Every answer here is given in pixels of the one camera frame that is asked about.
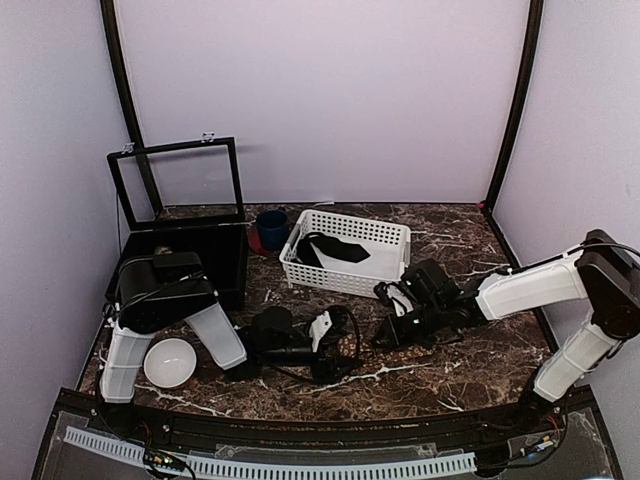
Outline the brown floral patterned tie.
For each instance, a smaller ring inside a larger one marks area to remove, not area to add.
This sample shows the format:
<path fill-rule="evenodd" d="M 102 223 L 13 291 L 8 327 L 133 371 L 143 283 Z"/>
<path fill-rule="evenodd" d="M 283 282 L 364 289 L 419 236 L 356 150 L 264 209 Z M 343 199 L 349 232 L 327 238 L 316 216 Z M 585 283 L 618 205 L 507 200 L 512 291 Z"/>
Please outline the brown floral patterned tie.
<path fill-rule="evenodd" d="M 338 341 L 338 353 L 343 356 L 354 357 L 358 352 L 357 339 L 354 334 L 349 334 Z M 383 350 L 373 348 L 369 342 L 360 343 L 359 358 L 365 363 L 406 363 L 430 357 L 436 353 L 435 348 L 426 349 L 422 346 L 409 346 L 400 350 Z"/>

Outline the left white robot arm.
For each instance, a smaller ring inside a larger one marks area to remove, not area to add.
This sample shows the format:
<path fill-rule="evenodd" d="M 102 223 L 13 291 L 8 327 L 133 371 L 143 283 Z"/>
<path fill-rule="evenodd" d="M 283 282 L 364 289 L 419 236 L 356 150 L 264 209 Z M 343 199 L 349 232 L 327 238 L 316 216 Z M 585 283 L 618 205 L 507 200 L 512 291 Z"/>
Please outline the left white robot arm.
<path fill-rule="evenodd" d="M 339 343 L 357 324 L 352 312 L 333 305 L 301 328 L 284 307 L 269 307 L 249 325 L 235 326 L 206 277 L 200 257 L 191 251 L 158 250 L 119 267 L 115 300 L 108 309 L 111 340 L 98 395 L 106 403 L 101 417 L 120 436 L 141 427 L 140 412 L 128 403 L 151 341 L 159 332 L 186 323 L 214 363 L 235 381 L 254 378 L 263 368 L 286 376 L 306 367 L 305 382 L 325 385 L 350 375 L 361 352 L 343 355 Z"/>

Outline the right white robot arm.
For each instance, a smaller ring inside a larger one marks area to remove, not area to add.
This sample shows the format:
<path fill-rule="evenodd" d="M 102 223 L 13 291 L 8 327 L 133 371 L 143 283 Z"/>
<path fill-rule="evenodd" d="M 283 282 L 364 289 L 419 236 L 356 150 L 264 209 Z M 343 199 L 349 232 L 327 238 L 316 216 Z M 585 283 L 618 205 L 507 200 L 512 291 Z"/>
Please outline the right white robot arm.
<path fill-rule="evenodd" d="M 639 252 L 600 229 L 550 258 L 490 270 L 464 284 L 427 259 L 399 281 L 379 283 L 375 292 L 393 310 L 371 341 L 386 350 L 429 348 L 444 330 L 487 326 L 528 311 L 552 319 L 569 314 L 562 345 L 511 410 L 510 424 L 521 434 L 534 432 L 547 420 L 550 404 L 639 334 Z"/>

